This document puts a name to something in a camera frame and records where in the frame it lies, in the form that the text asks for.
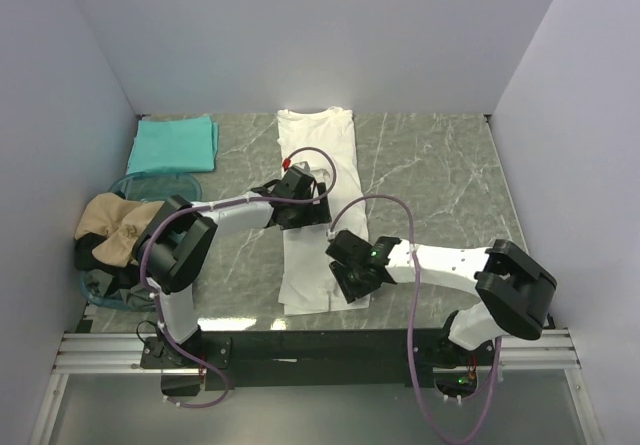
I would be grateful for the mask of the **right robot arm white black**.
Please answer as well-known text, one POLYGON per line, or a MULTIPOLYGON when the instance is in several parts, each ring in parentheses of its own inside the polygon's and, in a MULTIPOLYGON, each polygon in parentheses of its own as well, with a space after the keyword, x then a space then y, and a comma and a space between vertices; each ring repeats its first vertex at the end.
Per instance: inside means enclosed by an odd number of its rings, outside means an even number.
POLYGON ((384 284, 423 283, 478 298, 466 310, 452 312, 424 350, 427 360, 444 368, 462 365, 493 340, 511 335, 535 341, 542 335, 556 279, 519 246, 497 239, 487 248, 454 249, 413 245, 397 237, 370 244, 348 230, 331 233, 329 268, 347 302, 384 284))

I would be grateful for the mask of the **beige t shirt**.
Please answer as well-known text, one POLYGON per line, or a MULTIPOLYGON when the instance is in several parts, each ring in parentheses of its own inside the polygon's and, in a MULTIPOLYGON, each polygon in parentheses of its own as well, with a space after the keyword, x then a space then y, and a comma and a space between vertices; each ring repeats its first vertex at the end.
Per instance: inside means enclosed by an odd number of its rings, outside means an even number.
POLYGON ((126 200, 115 193, 99 194, 86 206, 74 239, 90 234, 104 238, 92 256, 105 265, 124 268, 135 261, 134 245, 163 204, 126 200))

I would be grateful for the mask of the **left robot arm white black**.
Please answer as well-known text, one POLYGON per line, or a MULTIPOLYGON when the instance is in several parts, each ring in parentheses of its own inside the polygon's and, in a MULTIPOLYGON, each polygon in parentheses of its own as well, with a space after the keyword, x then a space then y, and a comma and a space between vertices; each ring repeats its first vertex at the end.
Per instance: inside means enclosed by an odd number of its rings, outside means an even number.
POLYGON ((331 221, 328 194, 335 183, 319 181, 305 163, 247 193, 221 201, 167 199, 137 239, 133 254, 140 283, 150 292, 164 354, 176 366, 193 364, 200 353, 201 327, 193 284, 215 239, 245 230, 297 230, 331 221))

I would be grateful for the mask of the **white printed t shirt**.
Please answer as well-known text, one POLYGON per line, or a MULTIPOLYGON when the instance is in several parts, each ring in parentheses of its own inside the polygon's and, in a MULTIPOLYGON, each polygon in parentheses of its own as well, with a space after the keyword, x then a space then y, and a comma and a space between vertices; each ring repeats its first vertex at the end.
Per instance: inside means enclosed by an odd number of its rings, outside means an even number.
MULTIPOLYGON (((280 110, 277 113, 281 155, 311 146, 327 153, 337 169, 337 183, 328 196, 330 214, 335 216, 352 200, 362 196, 357 169, 353 112, 331 107, 313 114, 280 110)), ((365 296, 349 304, 330 268, 327 224, 283 233, 284 272, 278 301, 287 316, 364 309, 365 296)))

